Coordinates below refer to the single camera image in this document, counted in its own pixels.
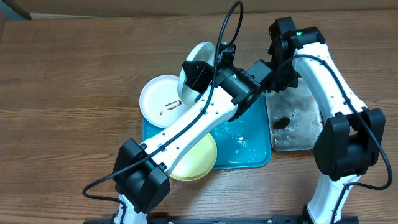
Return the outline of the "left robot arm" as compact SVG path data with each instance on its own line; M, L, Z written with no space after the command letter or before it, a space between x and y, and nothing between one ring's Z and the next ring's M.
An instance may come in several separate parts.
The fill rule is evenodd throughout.
M114 223L145 223L146 215L170 192L169 175L183 156L225 121L239 118L258 98L268 64L250 69L233 65L236 46L198 44L182 65L177 93L191 108L159 134L138 144L127 140L119 149L113 180L120 207Z

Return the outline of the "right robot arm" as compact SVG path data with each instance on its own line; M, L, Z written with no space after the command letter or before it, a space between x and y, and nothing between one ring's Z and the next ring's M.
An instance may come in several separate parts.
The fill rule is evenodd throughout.
M297 86L300 75L314 96L323 129L313 147L320 178L305 206L302 221L342 223L341 211L354 186L384 190L392 184L392 169L381 147L386 119L369 109L345 82L316 27L269 28L273 76L270 90Z

